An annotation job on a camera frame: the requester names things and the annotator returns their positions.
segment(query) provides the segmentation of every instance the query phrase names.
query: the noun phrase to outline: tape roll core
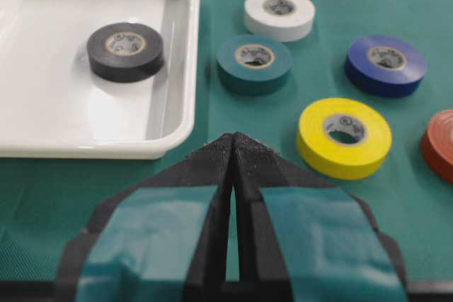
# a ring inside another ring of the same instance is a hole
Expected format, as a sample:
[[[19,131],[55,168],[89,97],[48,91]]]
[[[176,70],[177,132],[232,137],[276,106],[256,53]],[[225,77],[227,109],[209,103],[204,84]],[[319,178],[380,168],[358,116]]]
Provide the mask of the tape roll core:
[[[349,139],[338,140],[342,132]],[[315,170],[332,178],[357,180],[375,173],[391,147],[391,130],[372,108],[350,99],[310,104],[299,119],[297,148]]]
[[[149,78],[164,65],[160,34],[138,23],[116,23],[100,28],[88,39],[90,67],[101,78],[131,83]]]

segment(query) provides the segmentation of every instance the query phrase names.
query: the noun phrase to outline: teal fabric mat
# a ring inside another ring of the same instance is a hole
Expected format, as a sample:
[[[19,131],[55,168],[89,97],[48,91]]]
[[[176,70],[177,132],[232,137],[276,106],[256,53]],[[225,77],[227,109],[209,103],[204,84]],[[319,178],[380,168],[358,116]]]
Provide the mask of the teal fabric mat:
[[[451,0],[312,0],[314,31],[287,44],[294,56],[288,84],[258,98],[225,90],[215,61],[223,41],[247,33],[243,1],[202,0],[195,128],[161,160],[0,160],[0,279],[53,279],[65,242],[97,203],[224,132],[249,134],[306,168],[295,148],[297,120],[309,103],[331,96],[371,105],[394,134],[376,175],[341,185],[369,203],[381,229],[397,239],[409,279],[453,279],[453,187],[426,166],[418,145],[429,119],[453,106]],[[426,57],[428,74],[412,96],[366,95],[344,76],[350,43],[372,33],[398,36]],[[228,261],[237,267],[234,246]]]
[[[113,213],[76,302],[181,301],[215,186],[140,188]]]
[[[367,217],[344,191],[275,187],[261,192],[294,301],[407,301]]]

